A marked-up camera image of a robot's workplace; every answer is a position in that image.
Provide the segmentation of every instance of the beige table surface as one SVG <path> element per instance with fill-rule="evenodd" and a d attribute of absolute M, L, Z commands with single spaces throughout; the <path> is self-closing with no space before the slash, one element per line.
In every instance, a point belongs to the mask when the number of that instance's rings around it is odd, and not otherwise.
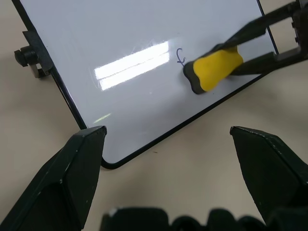
<path fill-rule="evenodd" d="M 265 12 L 287 0 L 262 0 Z M 0 221 L 40 167 L 78 131 L 51 77 L 38 80 L 13 51 L 28 45 L 10 0 L 0 1 Z M 272 27 L 280 51 L 295 45 L 290 21 Z M 123 167 L 101 169 L 84 230 L 115 206 L 156 206 L 205 222 L 214 207 L 260 218 L 240 171 L 231 126 L 280 136 L 308 162 L 308 63 L 275 71 Z"/>

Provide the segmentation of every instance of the whiteboard stand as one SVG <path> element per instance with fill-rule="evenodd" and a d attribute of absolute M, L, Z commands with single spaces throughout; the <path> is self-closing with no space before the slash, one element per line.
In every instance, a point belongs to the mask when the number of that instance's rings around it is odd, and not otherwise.
<path fill-rule="evenodd" d="M 12 1 L 29 43 L 16 59 L 35 77 L 52 75 L 80 129 L 107 126 L 104 168 L 122 166 L 266 75 L 233 76 L 196 95 L 182 73 L 185 60 L 264 15 L 258 0 Z M 271 51 L 278 53 L 269 28 L 239 47 L 245 61 Z"/>

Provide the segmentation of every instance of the black clamp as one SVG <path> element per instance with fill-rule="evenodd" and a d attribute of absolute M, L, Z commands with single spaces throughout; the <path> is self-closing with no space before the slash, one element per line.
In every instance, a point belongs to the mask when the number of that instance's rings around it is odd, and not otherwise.
<path fill-rule="evenodd" d="M 35 31 L 24 31 L 23 34 L 29 46 L 14 51 L 16 61 L 23 67 L 29 65 L 35 78 L 49 75 L 53 62 L 40 37 Z"/>

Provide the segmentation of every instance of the whiteboard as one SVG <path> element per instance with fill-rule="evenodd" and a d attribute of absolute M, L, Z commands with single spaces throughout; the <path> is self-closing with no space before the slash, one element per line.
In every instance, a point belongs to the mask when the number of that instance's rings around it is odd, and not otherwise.
<path fill-rule="evenodd" d="M 178 63 L 260 17 L 256 0 L 21 0 L 87 127 L 107 126 L 110 164 L 162 136 L 257 75 L 196 95 Z M 268 34 L 245 61 L 274 51 Z"/>

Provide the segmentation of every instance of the whiteboard black frame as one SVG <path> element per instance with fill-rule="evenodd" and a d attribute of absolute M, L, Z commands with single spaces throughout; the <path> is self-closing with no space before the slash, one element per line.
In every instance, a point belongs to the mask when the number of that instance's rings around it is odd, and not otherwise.
<path fill-rule="evenodd" d="M 259 9 L 261 11 L 261 14 L 264 16 L 264 11 L 262 9 L 260 0 L 256 0 L 259 6 Z M 21 17 L 23 23 L 25 24 L 26 28 L 28 31 L 34 31 L 37 33 L 35 27 L 33 26 L 31 20 L 29 19 L 27 12 L 25 11 L 22 3 L 20 2 L 20 0 L 12 0 L 19 16 Z M 276 51 L 277 54 L 279 54 L 276 43 L 273 39 L 272 33 L 270 31 L 270 28 L 268 27 L 268 32 L 270 35 L 270 39 L 273 43 L 274 49 Z M 73 114 L 73 117 L 75 118 L 78 126 L 80 129 L 86 129 L 87 126 L 84 123 L 79 111 L 77 110 L 77 107 L 73 101 L 73 99 L 71 98 L 70 94 L 68 93 L 68 90 L 66 88 L 66 86 L 64 85 L 62 78 L 60 76 L 60 74 L 57 71 L 57 68 L 55 67 L 55 65 L 53 64 L 52 69 L 50 70 L 50 74 L 53 77 L 56 85 L 58 86 L 61 94 L 63 95 L 71 113 Z M 116 169 L 118 167 L 121 167 L 122 165 L 124 165 L 125 163 L 127 163 L 128 161 L 132 160 L 133 158 L 135 158 L 136 156 L 139 156 L 141 153 L 145 152 L 146 150 L 150 149 L 151 147 L 153 147 L 154 145 L 158 144 L 160 141 L 164 140 L 165 138 L 167 138 L 168 136 L 172 135 L 173 133 L 177 132 L 178 130 L 180 130 L 181 128 L 183 128 L 184 126 L 188 125 L 189 123 L 193 122 L 194 120 L 196 120 L 197 118 L 201 117 L 202 115 L 204 115 L 205 113 L 207 113 L 208 111 L 212 110 L 213 108 L 215 108 L 216 106 L 218 106 L 219 104 L 221 104 L 222 102 L 226 101 L 227 99 L 229 99 L 230 97 L 232 97 L 233 95 L 239 93 L 240 91 L 244 90 L 245 88 L 247 88 L 248 86 L 250 86 L 251 84 L 255 83 L 256 81 L 258 81 L 259 79 L 263 78 L 264 76 L 266 76 L 268 73 L 264 73 L 261 74 L 260 76 L 258 76 L 257 78 L 254 78 L 253 80 L 251 80 L 250 82 L 244 84 L 243 86 L 241 86 L 240 88 L 238 88 L 237 90 L 233 91 L 232 93 L 230 93 L 229 95 L 225 96 L 224 98 L 220 99 L 219 101 L 215 102 L 214 104 L 210 105 L 209 107 L 205 108 L 204 110 L 202 110 L 201 112 L 195 114 L 194 116 L 192 116 L 191 118 L 187 119 L 186 121 L 184 121 L 183 123 L 177 125 L 176 127 L 174 127 L 173 129 L 169 130 L 168 132 L 166 132 L 165 134 L 163 134 L 162 136 L 156 138 L 155 140 L 151 141 L 150 143 L 148 143 L 147 145 L 141 147 L 140 149 L 138 149 L 137 151 L 133 152 L 132 154 L 128 155 L 127 157 L 123 158 L 122 160 L 116 162 L 116 163 L 108 163 L 104 160 L 103 156 L 102 156 L 102 162 L 101 165 L 102 167 L 106 168 L 106 169 Z"/>

